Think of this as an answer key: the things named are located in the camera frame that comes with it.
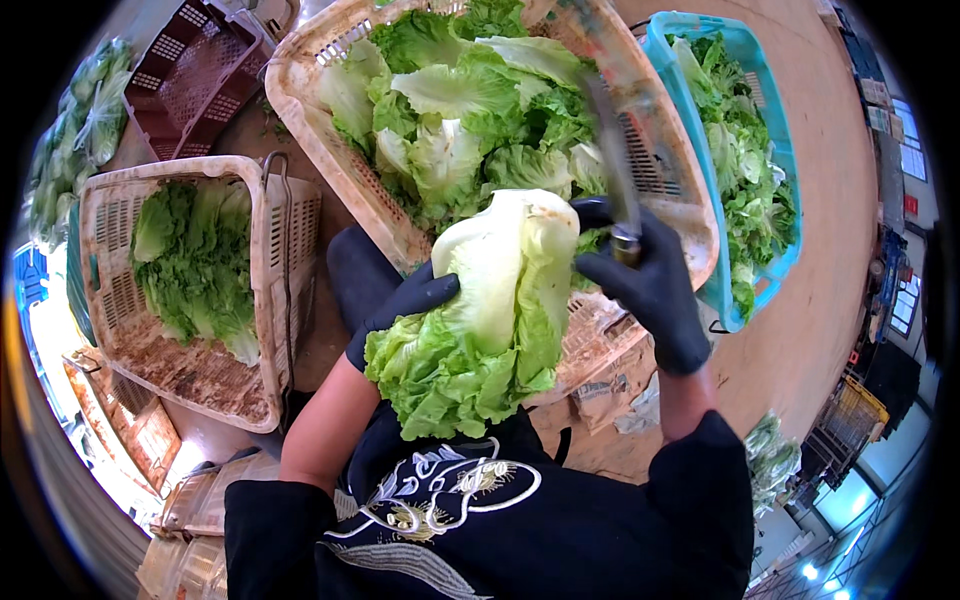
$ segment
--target gloved hand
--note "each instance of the gloved hand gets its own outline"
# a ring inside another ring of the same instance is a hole
[[[574,200],[570,205],[580,216],[581,231],[611,223],[605,198]],[[582,254],[576,268],[650,331],[661,369],[691,374],[707,362],[710,344],[700,325],[680,236],[646,207],[641,212],[640,259],[634,268],[616,262],[609,252]]]
[[[460,279],[457,278],[457,274],[451,273],[434,279],[433,261],[426,261],[394,290],[373,315],[364,319],[363,325],[357,329],[353,339],[347,344],[345,352],[347,360],[363,372],[367,367],[363,350],[367,344],[368,333],[389,329],[397,317],[425,313],[450,300],[459,291]]]

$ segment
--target knife handle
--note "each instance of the knife handle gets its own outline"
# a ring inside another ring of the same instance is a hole
[[[614,232],[611,249],[613,260],[618,263],[633,268],[640,261],[640,243],[633,237],[618,235]]]

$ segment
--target person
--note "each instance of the person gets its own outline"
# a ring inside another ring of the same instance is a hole
[[[582,228],[610,222],[602,199],[572,204]],[[429,263],[401,283],[362,230],[339,233],[327,263],[354,335],[290,427],[279,480],[227,488],[230,597],[741,598],[753,550],[745,450],[716,411],[679,236],[644,210],[640,244],[633,269],[602,253],[575,264],[656,344],[664,445],[636,486],[556,464],[522,408],[480,440],[404,442],[363,374],[364,341],[459,283]],[[338,520],[335,489],[359,511]]]

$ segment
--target knife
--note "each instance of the knife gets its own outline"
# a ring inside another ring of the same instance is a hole
[[[607,204],[613,220],[613,258],[633,267],[640,256],[640,201],[627,158],[627,138],[613,111],[613,99],[595,73],[584,72],[580,87],[597,127],[597,146],[607,174]]]

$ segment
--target black sweatshirt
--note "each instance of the black sweatshirt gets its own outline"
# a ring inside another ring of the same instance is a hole
[[[381,407],[319,488],[227,489],[230,598],[741,598],[753,550],[744,448],[707,413],[642,486],[562,468],[521,411],[481,440],[403,442]]]

